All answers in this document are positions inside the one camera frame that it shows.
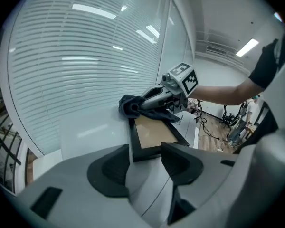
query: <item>towel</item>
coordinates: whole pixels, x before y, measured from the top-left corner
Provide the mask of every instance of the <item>towel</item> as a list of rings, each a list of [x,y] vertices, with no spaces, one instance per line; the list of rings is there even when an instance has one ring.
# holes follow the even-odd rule
[[[141,105],[145,100],[146,99],[141,96],[124,95],[119,101],[119,113],[127,118],[138,118],[140,115],[144,115],[156,120],[170,120],[172,123],[180,120],[179,117],[173,115],[164,108],[150,110],[141,109]]]

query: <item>ceiling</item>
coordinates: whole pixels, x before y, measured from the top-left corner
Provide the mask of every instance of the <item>ceiling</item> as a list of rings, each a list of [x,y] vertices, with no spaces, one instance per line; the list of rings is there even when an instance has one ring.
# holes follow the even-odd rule
[[[239,65],[254,69],[262,47],[281,38],[284,25],[263,0],[190,0],[196,24],[197,44],[221,48]],[[235,54],[251,39],[259,44],[243,57]]]

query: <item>white shirt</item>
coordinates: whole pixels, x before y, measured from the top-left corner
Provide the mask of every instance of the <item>white shirt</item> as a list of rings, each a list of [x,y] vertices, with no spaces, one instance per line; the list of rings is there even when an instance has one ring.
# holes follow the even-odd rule
[[[255,102],[253,100],[248,101],[246,114],[242,117],[242,120],[244,122],[247,121],[247,114],[248,114],[248,112],[250,112],[251,114],[253,113],[255,105],[256,104],[255,104]]]

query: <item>black t-shirt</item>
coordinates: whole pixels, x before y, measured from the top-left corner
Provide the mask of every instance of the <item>black t-shirt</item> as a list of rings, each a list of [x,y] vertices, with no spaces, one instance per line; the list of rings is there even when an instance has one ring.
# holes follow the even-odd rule
[[[278,70],[285,62],[285,35],[278,41],[275,39],[272,43],[263,47],[262,55],[260,56],[255,69],[249,78],[258,86],[266,89],[274,79]],[[275,118],[269,110],[261,124],[257,127],[253,135],[247,139],[234,153],[239,153],[240,150],[248,145],[256,144],[264,135],[274,132],[278,129]]]

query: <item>air conditioning vent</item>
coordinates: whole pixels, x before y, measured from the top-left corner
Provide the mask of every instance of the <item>air conditioning vent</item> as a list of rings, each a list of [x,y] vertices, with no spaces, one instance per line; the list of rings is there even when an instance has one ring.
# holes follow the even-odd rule
[[[216,54],[220,54],[223,56],[225,56],[227,54],[227,51],[224,51],[222,49],[218,49],[215,47],[209,47],[209,46],[207,46],[206,52],[216,53]]]

